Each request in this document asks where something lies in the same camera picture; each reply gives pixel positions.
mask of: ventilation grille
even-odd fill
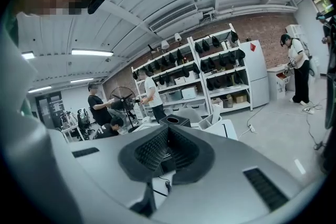
[[[244,175],[271,211],[288,201],[285,195],[258,168],[244,171]]]
[[[91,147],[91,148],[87,148],[85,150],[74,151],[72,154],[75,158],[78,158],[78,157],[83,157],[83,156],[86,156],[86,155],[90,155],[90,154],[95,153],[95,152],[99,152],[99,149],[97,149],[96,147]]]
[[[184,8],[181,8],[168,16],[164,17],[163,19],[159,20],[157,23],[150,26],[150,29],[154,32],[157,31],[159,28],[163,28],[167,24],[171,23],[172,21],[175,21],[177,19],[181,19],[186,17],[187,14],[194,13],[197,10],[197,7],[195,4],[186,6]]]

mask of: floor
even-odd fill
[[[321,78],[309,89],[310,101],[322,105],[321,110],[315,109],[314,115],[308,115],[310,132],[317,143],[321,140],[326,142],[328,136],[328,131],[324,128],[326,84],[325,78]],[[307,114],[302,112],[304,106],[289,102],[293,95],[294,92],[288,91],[285,99],[271,101],[253,111],[244,109],[222,116],[232,120],[239,137],[248,129],[247,120],[255,114],[249,123],[256,133],[249,131],[239,140],[283,167],[306,186],[323,175],[318,165],[318,156],[323,148],[318,151],[313,149],[314,142],[308,133],[309,126],[306,122]]]

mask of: ceiling light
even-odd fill
[[[169,48],[169,44],[168,44],[167,40],[161,41],[161,48],[163,50],[167,50]]]
[[[48,90],[48,89],[51,89],[51,86],[44,87],[44,88],[39,88],[39,89],[35,89],[35,90],[31,90],[31,91],[28,91],[28,93],[39,92],[39,91],[44,91],[44,90]]]
[[[24,52],[23,54],[22,54],[22,56],[23,56],[23,58],[25,58],[25,59],[33,59],[33,58],[35,58],[35,56],[34,56],[34,54],[33,54],[33,52],[32,51],[30,51],[30,52]]]
[[[76,82],[82,82],[82,81],[88,81],[88,80],[93,80],[93,78],[90,78],[90,79],[71,80],[70,83],[76,83]]]
[[[71,51],[72,55],[93,55],[93,56],[107,56],[110,57],[113,55],[111,51],[101,51],[101,50],[77,50],[73,49]]]

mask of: standing fan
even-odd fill
[[[132,125],[132,128],[130,128],[128,132],[133,132],[136,128],[138,128],[138,126],[133,126],[131,120],[131,118],[135,120],[135,116],[131,112],[134,107],[134,101],[132,101],[132,99],[135,99],[134,92],[127,87],[118,87],[111,92],[110,99],[112,98],[114,98],[115,101],[112,103],[111,108],[118,111],[119,113],[127,115]]]

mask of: chair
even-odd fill
[[[180,109],[174,113],[176,116],[188,118],[190,123],[198,123],[202,120],[202,117],[194,110],[189,108]]]

